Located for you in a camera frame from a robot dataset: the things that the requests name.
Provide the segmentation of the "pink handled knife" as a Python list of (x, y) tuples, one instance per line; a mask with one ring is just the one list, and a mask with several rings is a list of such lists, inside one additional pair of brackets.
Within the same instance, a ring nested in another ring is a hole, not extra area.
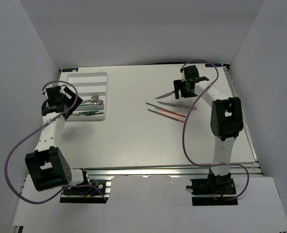
[(197, 107), (192, 107), (191, 105), (180, 104), (180, 103), (169, 103), (169, 102), (162, 102), (162, 101), (157, 101), (157, 103), (165, 105), (165, 106), (171, 106), (171, 107), (182, 107), (182, 108), (188, 108), (188, 109), (197, 109)]

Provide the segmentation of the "green handled fork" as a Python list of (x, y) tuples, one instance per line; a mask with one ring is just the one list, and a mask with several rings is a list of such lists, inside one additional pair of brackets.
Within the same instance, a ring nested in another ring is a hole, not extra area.
[(96, 112), (98, 112), (98, 110), (77, 112), (77, 113), (74, 113), (73, 115), (74, 116), (93, 116), (93, 115), (98, 115)]

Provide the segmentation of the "pink handled spoon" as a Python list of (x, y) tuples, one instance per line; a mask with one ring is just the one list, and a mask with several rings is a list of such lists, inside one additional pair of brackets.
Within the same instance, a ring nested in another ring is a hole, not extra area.
[(94, 103), (94, 102), (97, 102), (98, 100), (99, 100), (99, 96), (98, 95), (94, 95), (94, 96), (90, 97), (88, 100), (83, 100), (81, 102), (81, 104)]

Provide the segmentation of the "green handled spoon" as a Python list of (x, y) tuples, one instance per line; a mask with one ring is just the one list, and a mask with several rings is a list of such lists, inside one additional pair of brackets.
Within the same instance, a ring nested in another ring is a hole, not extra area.
[(80, 104), (80, 106), (101, 106), (104, 104), (103, 100), (98, 100), (96, 102), (85, 102)]

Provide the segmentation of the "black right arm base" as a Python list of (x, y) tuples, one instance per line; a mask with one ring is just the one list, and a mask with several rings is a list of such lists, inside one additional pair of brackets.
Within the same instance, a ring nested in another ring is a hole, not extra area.
[(193, 206), (232, 206), (238, 205), (233, 179), (228, 184), (212, 187), (208, 179), (192, 179), (186, 189), (191, 192)]

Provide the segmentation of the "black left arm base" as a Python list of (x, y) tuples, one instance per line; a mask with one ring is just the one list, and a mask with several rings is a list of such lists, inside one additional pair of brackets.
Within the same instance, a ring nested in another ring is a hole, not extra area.
[(109, 199), (112, 177), (92, 174), (87, 176), (87, 181), (81, 185), (91, 184), (97, 187), (102, 194), (91, 186), (73, 187), (62, 192), (60, 203), (105, 204)]

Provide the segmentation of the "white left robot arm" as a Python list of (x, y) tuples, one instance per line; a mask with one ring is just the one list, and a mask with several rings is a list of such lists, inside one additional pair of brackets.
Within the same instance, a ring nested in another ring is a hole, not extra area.
[(60, 186), (74, 186), (81, 194), (91, 188), (87, 172), (83, 168), (71, 169), (59, 142), (66, 120), (81, 104), (82, 99), (65, 85), (48, 87), (47, 99), (42, 104), (42, 121), (39, 141), (32, 153), (25, 156), (25, 163), (37, 191)]

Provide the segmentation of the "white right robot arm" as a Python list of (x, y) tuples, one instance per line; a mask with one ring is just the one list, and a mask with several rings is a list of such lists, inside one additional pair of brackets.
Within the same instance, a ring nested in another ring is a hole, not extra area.
[(205, 182), (199, 188), (220, 193), (230, 183), (230, 160), (234, 142), (243, 130), (241, 101), (219, 91), (205, 76), (200, 76), (195, 65), (183, 67), (181, 80), (174, 81), (175, 98), (204, 100), (211, 107), (210, 128), (215, 137), (214, 154)]

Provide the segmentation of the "orange chopstick upper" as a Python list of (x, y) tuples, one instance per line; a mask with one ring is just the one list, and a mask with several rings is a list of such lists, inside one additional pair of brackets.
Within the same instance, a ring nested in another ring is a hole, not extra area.
[(179, 116), (179, 117), (184, 117), (184, 118), (186, 118), (185, 115), (178, 114), (178, 113), (175, 113), (175, 112), (172, 112), (172, 111), (168, 111), (168, 110), (165, 110), (165, 109), (162, 109), (162, 108), (155, 107), (155, 109), (156, 109), (156, 110), (163, 111), (163, 112), (166, 112), (166, 113), (170, 113), (170, 114), (175, 115), (175, 116)]

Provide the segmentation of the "orange chopstick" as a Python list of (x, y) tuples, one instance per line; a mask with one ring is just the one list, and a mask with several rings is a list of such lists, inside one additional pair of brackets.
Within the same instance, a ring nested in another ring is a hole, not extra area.
[(178, 119), (178, 118), (175, 118), (175, 117), (172, 117), (172, 116), (168, 116), (168, 115), (163, 115), (164, 117), (166, 118), (169, 118), (171, 120), (174, 120), (174, 121), (178, 121), (178, 122), (181, 122), (181, 123), (185, 123), (185, 121), (181, 120), (181, 119)]
[(156, 110), (163, 111), (163, 112), (166, 112), (166, 113), (170, 113), (170, 114), (175, 115), (175, 116), (179, 116), (179, 117), (184, 117), (184, 118), (186, 118), (185, 115), (178, 114), (178, 113), (175, 113), (175, 112), (172, 112), (172, 111), (168, 111), (168, 110), (165, 110), (165, 109), (162, 109), (162, 108), (155, 107), (155, 109), (156, 109)]

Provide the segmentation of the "white cutlery tray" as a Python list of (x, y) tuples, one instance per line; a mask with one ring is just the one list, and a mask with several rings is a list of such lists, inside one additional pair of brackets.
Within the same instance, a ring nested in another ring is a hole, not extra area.
[(80, 72), (62, 72), (60, 80), (72, 84), (72, 88), (76, 88), (79, 97), (83, 100), (88, 100), (94, 95), (99, 96), (99, 100), (103, 100), (104, 104), (101, 106), (79, 106), (74, 113), (84, 111), (104, 111), (101, 115), (93, 116), (74, 116), (73, 114), (68, 118), (68, 121), (101, 121), (106, 118), (107, 113), (107, 95), (109, 77), (106, 72), (97, 73), (80, 73)]

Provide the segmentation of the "orange chopstick lower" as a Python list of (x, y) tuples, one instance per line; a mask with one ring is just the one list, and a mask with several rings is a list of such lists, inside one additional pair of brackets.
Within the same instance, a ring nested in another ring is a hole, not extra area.
[(174, 120), (174, 121), (178, 121), (178, 122), (181, 122), (181, 123), (185, 123), (185, 121), (181, 120), (181, 119), (178, 119), (178, 118), (175, 118), (175, 117), (172, 117), (172, 116), (168, 116), (168, 115), (163, 115), (164, 117), (166, 118), (169, 118), (171, 120)]

